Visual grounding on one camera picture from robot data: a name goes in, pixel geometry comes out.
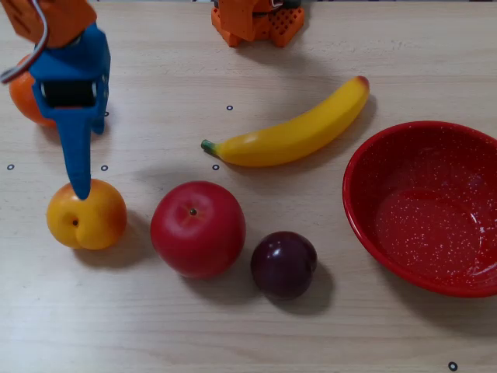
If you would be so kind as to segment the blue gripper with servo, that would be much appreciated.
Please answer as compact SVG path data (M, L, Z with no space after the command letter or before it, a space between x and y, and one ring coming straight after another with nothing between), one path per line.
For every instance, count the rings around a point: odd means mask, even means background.
M95 23L69 45L47 48L30 68L43 117L55 122L68 178L76 196L91 190L91 135L105 130L110 53Z

